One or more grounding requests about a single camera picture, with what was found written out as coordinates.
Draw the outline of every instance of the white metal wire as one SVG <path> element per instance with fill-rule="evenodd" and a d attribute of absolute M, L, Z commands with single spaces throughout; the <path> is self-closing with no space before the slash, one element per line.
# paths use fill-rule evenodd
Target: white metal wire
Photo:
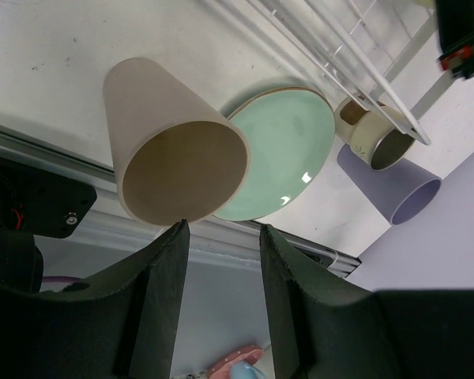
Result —
<path fill-rule="evenodd" d="M 246 1 L 313 62 L 337 89 L 350 96 L 361 107 L 382 114 L 402 133 L 407 133 L 424 144 L 431 143 L 418 120 L 405 106 L 399 95 L 395 93 L 389 81 L 394 79 L 400 69 L 404 68 L 407 62 L 413 58 L 414 53 L 427 41 L 426 37 L 431 36 L 434 31 L 432 26 L 435 24 L 432 22 L 432 11 L 427 9 L 427 17 L 424 22 L 425 25 L 428 25 L 428 30 L 419 28 L 419 30 L 412 32 L 397 9 L 397 0 L 373 0 L 369 2 L 370 5 L 366 9 L 360 9 L 356 0 L 344 0 L 342 2 L 345 3 L 349 13 L 356 20 L 356 23 L 348 30 L 348 27 L 345 28 L 325 4 L 325 0 Z M 319 35 L 319 32 L 316 32 L 317 25 L 312 24 L 312 21 L 308 22 L 299 15 L 298 7 L 302 3 L 311 15 L 316 16 L 317 23 L 329 27 L 331 37 L 333 35 L 338 37 L 340 44 L 332 49 L 332 52 L 330 52 L 331 49 L 327 46 L 324 38 Z M 401 28 L 408 38 L 408 44 L 402 49 L 403 54 L 394 54 L 389 50 L 387 41 L 383 40 L 378 33 L 380 25 L 373 24 L 370 20 L 369 13 L 383 9 L 394 15 L 397 19 L 397 28 Z M 354 34 L 359 27 L 366 32 L 375 48 L 379 49 L 383 57 L 389 61 L 384 72 L 380 71 L 357 43 Z M 353 67 L 348 64 L 348 57 L 350 57 L 349 61 L 352 62 Z M 361 80 L 361 75 L 356 74 L 355 67 L 358 74 L 363 72 L 364 76 L 371 79 L 371 88 L 368 88 L 366 83 Z M 392 118 L 378 105 L 378 97 L 383 94 L 386 94 L 394 102 L 395 108 L 404 116 L 402 119 Z"/>

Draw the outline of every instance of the mug handle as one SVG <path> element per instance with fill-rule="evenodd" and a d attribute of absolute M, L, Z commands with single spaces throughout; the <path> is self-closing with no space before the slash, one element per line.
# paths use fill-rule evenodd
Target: mug handle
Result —
<path fill-rule="evenodd" d="M 244 363 L 244 367 L 246 367 L 248 370 L 253 370 L 254 373 L 256 373 L 256 376 L 258 377 L 258 379 L 266 379 L 265 375 L 263 374 L 263 372 L 261 372 L 259 369 L 257 369 L 256 367 L 250 365 L 248 362 Z"/>

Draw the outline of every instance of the white dish rack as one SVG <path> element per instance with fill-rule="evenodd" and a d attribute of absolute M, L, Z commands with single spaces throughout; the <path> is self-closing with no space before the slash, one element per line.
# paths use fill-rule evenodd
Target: white dish rack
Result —
<path fill-rule="evenodd" d="M 329 79 L 402 133 L 431 143 L 390 82 L 435 32 L 432 10 L 411 0 L 246 1 L 315 65 L 319 76 L 314 83 Z M 378 105 L 383 95 L 402 119 L 392 118 Z"/>

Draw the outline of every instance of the green plate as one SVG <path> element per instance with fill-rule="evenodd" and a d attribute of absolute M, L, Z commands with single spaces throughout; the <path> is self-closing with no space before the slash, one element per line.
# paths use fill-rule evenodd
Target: green plate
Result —
<path fill-rule="evenodd" d="M 322 169 L 335 136 L 332 108 L 306 88 L 262 93 L 229 119 L 250 145 L 250 168 L 239 192 L 215 213 L 223 220 L 253 220 L 290 204 Z"/>

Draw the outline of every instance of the white table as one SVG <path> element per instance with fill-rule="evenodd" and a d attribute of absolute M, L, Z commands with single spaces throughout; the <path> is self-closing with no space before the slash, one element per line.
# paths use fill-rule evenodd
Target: white table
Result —
<path fill-rule="evenodd" d="M 126 58 L 157 60 L 224 114 L 262 89 L 314 74 L 249 6 L 233 3 L 1 0 L 0 124 L 111 167 L 101 90 Z M 434 46 L 394 82 L 411 107 L 439 75 Z M 333 106 L 343 98 L 323 89 Z M 421 122 L 433 145 L 417 144 L 408 158 L 444 178 L 474 152 L 474 80 L 457 82 Z M 340 147 L 337 140 L 300 197 L 263 221 L 357 257 L 389 224 L 335 163 Z"/>

